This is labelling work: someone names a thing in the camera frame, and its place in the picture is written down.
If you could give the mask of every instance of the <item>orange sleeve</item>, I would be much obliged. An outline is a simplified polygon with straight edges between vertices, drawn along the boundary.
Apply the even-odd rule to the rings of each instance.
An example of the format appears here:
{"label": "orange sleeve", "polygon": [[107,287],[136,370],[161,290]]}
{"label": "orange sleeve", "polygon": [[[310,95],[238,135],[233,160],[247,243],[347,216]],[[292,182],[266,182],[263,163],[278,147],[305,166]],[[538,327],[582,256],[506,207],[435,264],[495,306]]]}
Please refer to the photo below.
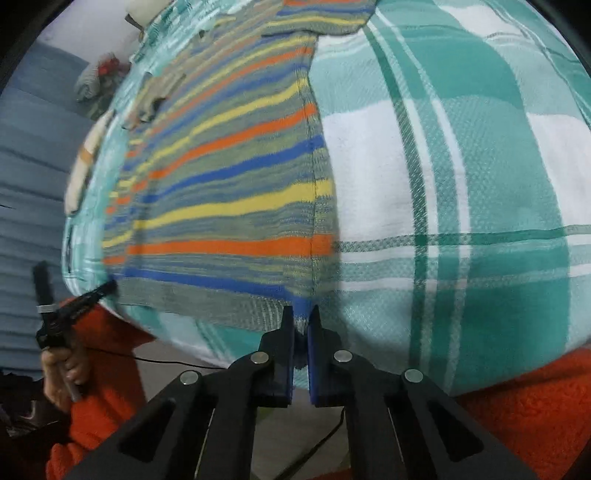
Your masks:
{"label": "orange sleeve", "polygon": [[[74,327],[87,347],[132,355],[153,337],[111,315],[100,306]],[[91,373],[86,394],[72,405],[71,443],[54,445],[46,464],[48,480],[61,480],[84,455],[98,447],[145,405],[144,390],[133,358],[88,350]]]}

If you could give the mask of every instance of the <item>gray-blue wall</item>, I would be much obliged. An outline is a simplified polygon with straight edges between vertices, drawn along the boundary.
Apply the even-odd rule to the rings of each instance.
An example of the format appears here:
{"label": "gray-blue wall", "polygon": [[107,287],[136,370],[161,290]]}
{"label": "gray-blue wall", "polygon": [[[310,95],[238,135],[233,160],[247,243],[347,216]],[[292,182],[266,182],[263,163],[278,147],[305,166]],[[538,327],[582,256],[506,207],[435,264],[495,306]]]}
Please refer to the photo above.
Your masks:
{"label": "gray-blue wall", "polygon": [[92,122],[73,86],[78,57],[35,43],[0,96],[0,368],[39,377],[39,317],[31,268],[46,260],[56,300],[65,299],[60,250],[63,195]]}

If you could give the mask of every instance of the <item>folded garment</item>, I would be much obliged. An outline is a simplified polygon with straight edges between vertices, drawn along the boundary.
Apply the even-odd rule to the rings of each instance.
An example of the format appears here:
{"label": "folded garment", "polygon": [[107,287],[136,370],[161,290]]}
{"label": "folded garment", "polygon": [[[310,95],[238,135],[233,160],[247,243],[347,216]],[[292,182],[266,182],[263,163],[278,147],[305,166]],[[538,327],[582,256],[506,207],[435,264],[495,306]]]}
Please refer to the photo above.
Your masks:
{"label": "folded garment", "polygon": [[121,303],[258,330],[290,303],[304,329],[335,232],[307,72],[318,35],[373,11],[253,2],[146,82],[103,239]]}

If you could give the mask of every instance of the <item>blue stripe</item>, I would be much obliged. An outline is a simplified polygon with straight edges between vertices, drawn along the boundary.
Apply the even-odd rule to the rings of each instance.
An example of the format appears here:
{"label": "blue stripe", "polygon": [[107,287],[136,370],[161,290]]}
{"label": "blue stripe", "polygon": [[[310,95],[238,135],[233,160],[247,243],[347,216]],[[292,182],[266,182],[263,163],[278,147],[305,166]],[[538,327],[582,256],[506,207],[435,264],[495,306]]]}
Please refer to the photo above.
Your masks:
{"label": "blue stripe", "polygon": [[[324,147],[324,138],[322,137],[322,135],[316,135],[315,137],[306,139],[294,145],[293,147],[287,148],[280,152],[261,155],[259,157],[250,158],[231,167],[226,167],[220,170],[215,170],[188,177],[174,185],[171,185],[169,188],[163,190],[162,192],[144,195],[143,198],[139,200],[139,202],[155,203],[164,196],[176,190],[215,180],[227,180],[237,175],[246,173],[249,170],[256,170],[258,168],[272,167],[275,165],[280,165],[282,163],[287,163],[305,153],[312,153],[314,150],[317,150],[318,148],[322,147]],[[117,217],[113,217],[111,221],[107,225],[105,225],[105,229],[108,230],[119,223],[126,222],[129,218],[133,218],[136,211],[137,207],[131,206],[126,215],[118,215]]]}
{"label": "blue stripe", "polygon": [[194,109],[190,110],[187,115],[181,116],[179,119],[175,121],[175,123],[151,137],[147,142],[147,146],[143,149],[143,151],[137,159],[123,164],[122,171],[130,171],[135,169],[137,166],[139,166],[141,163],[145,161],[147,156],[150,155],[156,147],[158,147],[160,141],[162,141],[166,136],[175,133],[179,129],[185,127],[187,124],[193,122],[199,115],[204,113],[207,109],[211,108],[212,106],[217,105],[218,103],[227,100],[228,98],[231,98],[233,96],[237,96],[241,93],[248,92],[249,90],[255,90],[261,87],[262,85],[280,82],[289,75],[293,74],[295,70],[305,69],[306,67],[307,65],[304,63],[290,63],[280,73],[262,77],[251,82],[239,82],[232,89],[221,90],[220,92],[212,96],[210,99],[202,103],[199,103],[199,105],[197,105]]}
{"label": "blue stripe", "polygon": [[372,7],[364,7],[357,9],[349,8],[330,8],[318,5],[317,7],[284,7],[283,10],[277,12],[278,17],[289,17],[290,15],[297,15],[301,12],[318,12],[318,13],[330,13],[330,14],[373,14],[374,9]]}
{"label": "blue stripe", "polygon": [[277,300],[285,300],[285,287],[283,285],[263,285],[233,278],[204,277],[201,275],[186,275],[181,273],[167,273],[153,270],[141,270],[134,267],[125,267],[121,275],[127,278],[145,278],[147,280],[165,281],[190,285],[193,287],[212,288],[215,290],[235,291],[262,295]]}

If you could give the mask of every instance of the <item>orange stripe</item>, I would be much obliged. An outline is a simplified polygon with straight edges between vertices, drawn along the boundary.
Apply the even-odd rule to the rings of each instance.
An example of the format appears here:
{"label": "orange stripe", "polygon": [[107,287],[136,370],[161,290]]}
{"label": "orange stripe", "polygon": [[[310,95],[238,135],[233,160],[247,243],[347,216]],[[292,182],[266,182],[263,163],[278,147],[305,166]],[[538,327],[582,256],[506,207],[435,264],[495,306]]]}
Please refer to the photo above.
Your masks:
{"label": "orange stripe", "polygon": [[[332,235],[315,235],[312,238],[288,236],[273,240],[188,240],[160,244],[140,244],[127,247],[128,255],[170,254],[219,254],[244,255],[249,257],[309,257],[330,255]],[[120,257],[110,257],[107,263],[117,263]]]}
{"label": "orange stripe", "polygon": [[217,85],[215,85],[215,86],[211,87],[210,89],[205,90],[201,94],[197,95],[185,106],[179,108],[175,112],[171,113],[168,117],[166,117],[161,124],[157,125],[156,127],[154,127],[152,129],[151,133],[152,134],[160,133],[163,130],[163,128],[166,127],[172,120],[174,120],[175,118],[178,118],[180,115],[184,114],[187,110],[194,107],[199,102],[202,102],[207,97],[210,97],[214,93],[217,93],[218,91],[220,91],[221,89],[223,89],[224,87],[226,87],[227,85],[229,85],[234,80],[237,80],[240,77],[244,77],[245,75],[248,75],[249,73],[254,72],[255,70],[258,70],[262,67],[268,67],[270,65],[275,65],[277,63],[281,63],[283,61],[291,60],[292,58],[297,57],[299,55],[313,54],[313,53],[314,53],[314,51],[311,48],[300,47],[300,48],[297,48],[293,51],[288,51],[288,52],[285,52],[285,53],[282,53],[279,55],[275,55],[273,57],[268,57],[268,58],[258,61],[256,63],[253,63],[252,65],[249,65],[248,67],[245,67],[242,70],[240,70],[236,73],[233,73],[228,78],[226,78],[224,81],[218,83]]}
{"label": "orange stripe", "polygon": [[120,197],[117,199],[117,205],[127,205],[130,200],[131,197],[129,195],[126,195],[125,197]]}
{"label": "orange stripe", "polygon": [[235,145],[251,140],[260,135],[272,134],[281,130],[291,128],[303,121],[304,119],[314,115],[316,112],[316,105],[313,103],[307,103],[304,105],[303,108],[301,108],[295,113],[292,113],[291,115],[285,116],[283,118],[278,118],[276,120],[272,120],[264,124],[256,125],[254,127],[243,130],[242,132],[238,132],[233,135],[229,135],[228,137],[219,138],[207,144],[200,145],[197,148],[194,148],[186,152],[185,155],[182,155],[181,157],[176,159],[168,167],[163,168],[162,170],[154,170],[150,172],[150,179],[162,179],[167,175],[170,175],[174,170],[176,170],[183,164],[203,155],[210,154],[219,150],[224,150],[226,148],[234,147]]}
{"label": "orange stripe", "polygon": [[116,264],[121,264],[125,262],[125,257],[123,255],[120,255],[118,257],[105,257],[103,259],[103,262],[106,265],[116,265]]}
{"label": "orange stripe", "polygon": [[312,256],[324,257],[332,255],[334,241],[333,235],[314,235],[312,237]]}

